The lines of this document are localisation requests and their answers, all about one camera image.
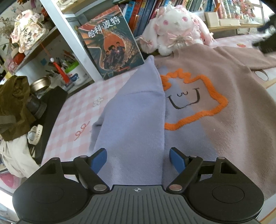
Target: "black round pad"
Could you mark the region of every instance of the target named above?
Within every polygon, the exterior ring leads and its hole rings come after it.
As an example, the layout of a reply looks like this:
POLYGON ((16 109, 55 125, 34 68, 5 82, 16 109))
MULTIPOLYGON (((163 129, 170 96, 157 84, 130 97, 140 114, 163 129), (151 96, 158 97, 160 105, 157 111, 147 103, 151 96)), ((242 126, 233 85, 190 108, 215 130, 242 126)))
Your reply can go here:
POLYGON ((246 222, 262 208, 264 196, 250 182, 236 183, 235 186, 202 182, 190 186, 187 198, 193 209, 209 220, 220 223, 246 222))
POLYGON ((78 182, 47 175, 23 183, 13 195, 13 205, 21 220, 48 224, 70 219, 78 214, 88 200, 87 190, 78 182))
POLYGON ((220 202, 236 203, 243 199, 244 192, 236 186, 221 185, 212 190, 212 195, 220 202))

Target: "storage box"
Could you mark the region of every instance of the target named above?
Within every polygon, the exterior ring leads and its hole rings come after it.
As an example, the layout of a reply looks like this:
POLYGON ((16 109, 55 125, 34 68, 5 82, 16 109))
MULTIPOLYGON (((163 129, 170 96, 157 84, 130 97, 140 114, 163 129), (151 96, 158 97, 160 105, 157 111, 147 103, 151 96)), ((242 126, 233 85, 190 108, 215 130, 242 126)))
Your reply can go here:
POLYGON ((217 12, 205 12, 204 14, 205 14, 208 27, 219 26, 219 16, 217 12))
POLYGON ((221 26, 240 26, 240 21, 238 19, 219 19, 219 24, 221 26))

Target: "white cloth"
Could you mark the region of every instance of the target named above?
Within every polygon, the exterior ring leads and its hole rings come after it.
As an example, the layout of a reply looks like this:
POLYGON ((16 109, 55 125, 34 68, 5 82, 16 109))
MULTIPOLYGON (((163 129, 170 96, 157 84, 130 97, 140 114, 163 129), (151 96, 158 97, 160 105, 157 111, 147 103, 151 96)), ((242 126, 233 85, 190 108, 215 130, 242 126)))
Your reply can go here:
POLYGON ((27 135, 12 141, 1 141, 0 154, 7 169, 12 175, 29 178, 39 166, 30 155, 27 135))

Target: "flower pattern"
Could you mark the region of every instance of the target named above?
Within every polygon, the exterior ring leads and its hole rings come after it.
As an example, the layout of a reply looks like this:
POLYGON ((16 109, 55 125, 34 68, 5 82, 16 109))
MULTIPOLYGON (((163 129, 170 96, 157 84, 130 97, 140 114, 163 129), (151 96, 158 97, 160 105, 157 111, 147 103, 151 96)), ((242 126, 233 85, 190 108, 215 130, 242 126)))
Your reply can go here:
POLYGON ((103 100, 103 98, 98 98, 97 100, 95 100, 93 102, 93 107, 99 106, 103 100))

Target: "gray ridged plate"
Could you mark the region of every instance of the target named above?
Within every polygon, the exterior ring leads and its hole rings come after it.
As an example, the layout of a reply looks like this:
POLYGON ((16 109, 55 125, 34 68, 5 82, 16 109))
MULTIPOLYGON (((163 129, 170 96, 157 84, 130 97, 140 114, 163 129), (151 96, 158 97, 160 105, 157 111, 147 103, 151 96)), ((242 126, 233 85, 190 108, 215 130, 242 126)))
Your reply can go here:
MULTIPOLYGON (((214 224, 195 213, 180 195, 161 186, 114 186, 92 197, 78 215, 60 224, 214 224)), ((246 224, 257 224, 251 220, 246 224)))

